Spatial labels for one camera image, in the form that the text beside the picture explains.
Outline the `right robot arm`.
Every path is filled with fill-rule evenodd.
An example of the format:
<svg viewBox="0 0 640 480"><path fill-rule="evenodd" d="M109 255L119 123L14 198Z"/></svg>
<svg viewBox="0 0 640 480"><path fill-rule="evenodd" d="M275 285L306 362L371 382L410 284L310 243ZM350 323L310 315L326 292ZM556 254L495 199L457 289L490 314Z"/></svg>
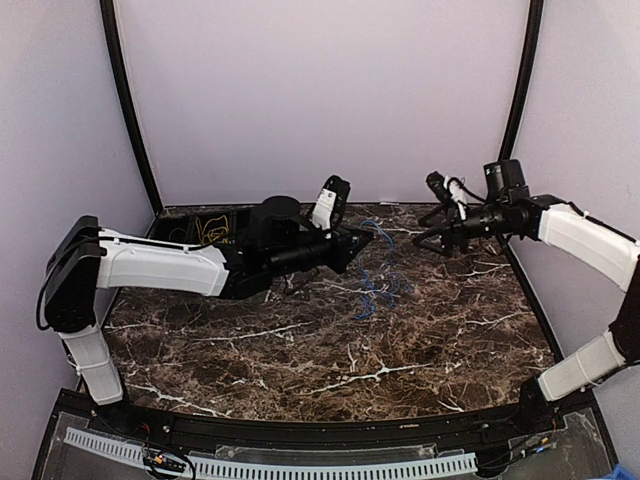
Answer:
<svg viewBox="0 0 640 480"><path fill-rule="evenodd" d="M549 416L549 405L639 362L639 242L604 224L574 203L554 195L533 196L516 159L484 166L486 197L454 176L437 171L426 178L438 206L420 219L424 232L414 244L444 256L467 250L471 240L518 236L558 248L603 274L625 297L607 330L522 390L523 402L510 413L521 434L534 432Z"/></svg>

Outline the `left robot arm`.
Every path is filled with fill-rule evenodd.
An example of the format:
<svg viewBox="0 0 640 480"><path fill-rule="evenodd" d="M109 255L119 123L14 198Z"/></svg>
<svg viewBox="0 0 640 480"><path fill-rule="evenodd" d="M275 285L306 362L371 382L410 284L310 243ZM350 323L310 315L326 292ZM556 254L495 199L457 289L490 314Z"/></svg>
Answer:
<svg viewBox="0 0 640 480"><path fill-rule="evenodd" d="M72 357L101 417L120 436L141 427L94 311L99 289L141 287L243 300L274 279L326 266L337 274L372 241L371 232L344 227L344 208L319 200L300 204L274 196L249 210L246 229L231 242L191 245L145 239L103 228L94 216L73 225L49 259L36 303L39 330L52 329Z"/></svg>

